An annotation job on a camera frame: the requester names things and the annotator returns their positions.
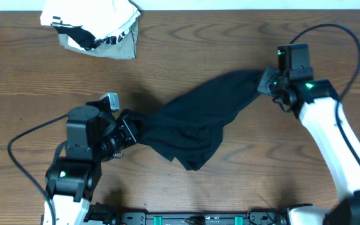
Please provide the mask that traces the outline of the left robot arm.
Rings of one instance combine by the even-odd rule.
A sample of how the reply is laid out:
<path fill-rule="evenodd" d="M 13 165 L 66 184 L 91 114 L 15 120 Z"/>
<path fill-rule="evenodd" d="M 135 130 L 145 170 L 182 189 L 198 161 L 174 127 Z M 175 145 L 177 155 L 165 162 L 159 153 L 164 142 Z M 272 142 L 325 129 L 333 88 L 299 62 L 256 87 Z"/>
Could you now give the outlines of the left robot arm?
<path fill-rule="evenodd" d="M 112 114 L 108 97 L 71 109 L 67 139 L 57 149 L 46 172 L 43 224 L 120 224 L 120 214 L 107 205 L 93 204 L 102 175 L 101 164 L 122 158 L 138 141 L 135 117 L 127 111 Z"/>

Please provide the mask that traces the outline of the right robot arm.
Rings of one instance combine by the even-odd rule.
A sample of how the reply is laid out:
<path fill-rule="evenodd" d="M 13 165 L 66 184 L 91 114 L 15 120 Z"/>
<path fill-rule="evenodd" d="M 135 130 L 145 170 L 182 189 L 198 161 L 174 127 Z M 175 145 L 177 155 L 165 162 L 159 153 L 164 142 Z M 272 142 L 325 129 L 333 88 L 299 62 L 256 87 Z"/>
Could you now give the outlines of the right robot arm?
<path fill-rule="evenodd" d="M 339 204 L 286 209 L 288 224 L 360 224 L 360 142 L 351 129 L 338 93 L 327 79 L 315 80 L 307 44 L 277 49 L 278 69 L 267 68 L 257 90 L 293 113 L 309 131 L 331 173 Z"/>

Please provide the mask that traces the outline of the black t-shirt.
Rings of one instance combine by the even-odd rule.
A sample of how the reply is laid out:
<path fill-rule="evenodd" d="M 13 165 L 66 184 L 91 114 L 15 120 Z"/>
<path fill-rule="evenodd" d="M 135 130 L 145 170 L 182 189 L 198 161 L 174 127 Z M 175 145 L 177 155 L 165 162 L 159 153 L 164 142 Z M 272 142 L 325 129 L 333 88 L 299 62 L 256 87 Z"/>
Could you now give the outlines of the black t-shirt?
<path fill-rule="evenodd" d="M 258 96 L 260 70 L 222 74 L 174 98 L 150 115 L 125 110 L 139 133 L 137 142 L 168 161 L 197 171 L 223 141 L 223 129 Z"/>

